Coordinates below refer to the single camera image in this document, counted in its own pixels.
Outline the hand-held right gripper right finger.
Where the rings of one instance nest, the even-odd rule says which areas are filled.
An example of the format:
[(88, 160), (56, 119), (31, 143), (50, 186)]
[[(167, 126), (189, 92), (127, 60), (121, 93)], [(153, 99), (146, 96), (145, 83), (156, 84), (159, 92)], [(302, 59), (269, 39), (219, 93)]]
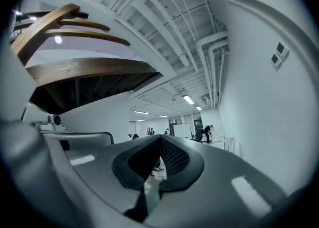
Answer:
[(287, 198), (268, 176), (233, 153), (174, 136), (165, 140), (189, 147), (204, 168), (186, 190), (162, 194), (144, 224), (153, 228), (250, 228)]

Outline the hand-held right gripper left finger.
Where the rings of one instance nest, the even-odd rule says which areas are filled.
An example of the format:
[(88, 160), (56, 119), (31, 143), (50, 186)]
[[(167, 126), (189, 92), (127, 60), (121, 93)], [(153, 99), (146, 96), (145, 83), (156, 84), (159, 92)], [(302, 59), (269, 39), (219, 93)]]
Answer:
[(159, 184), (150, 179), (160, 153), (160, 136), (67, 153), (72, 163), (81, 157), (94, 158), (72, 167), (93, 221), (162, 221)]

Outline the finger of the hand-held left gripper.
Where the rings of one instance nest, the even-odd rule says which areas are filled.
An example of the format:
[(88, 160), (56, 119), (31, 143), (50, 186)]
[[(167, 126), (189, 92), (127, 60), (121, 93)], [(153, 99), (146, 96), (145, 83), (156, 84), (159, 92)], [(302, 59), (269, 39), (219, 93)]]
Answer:
[(109, 132), (98, 133), (71, 133), (55, 132), (44, 133), (47, 138), (57, 140), (64, 151), (83, 150), (97, 147), (110, 146), (114, 144), (114, 139)]

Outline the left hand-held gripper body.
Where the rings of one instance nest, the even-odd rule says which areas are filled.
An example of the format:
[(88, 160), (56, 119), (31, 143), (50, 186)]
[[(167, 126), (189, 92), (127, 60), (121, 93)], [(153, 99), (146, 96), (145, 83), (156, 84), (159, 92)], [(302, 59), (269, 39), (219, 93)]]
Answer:
[(30, 125), (44, 132), (65, 132), (65, 127), (62, 125), (62, 120), (59, 115), (41, 113), (31, 115)]

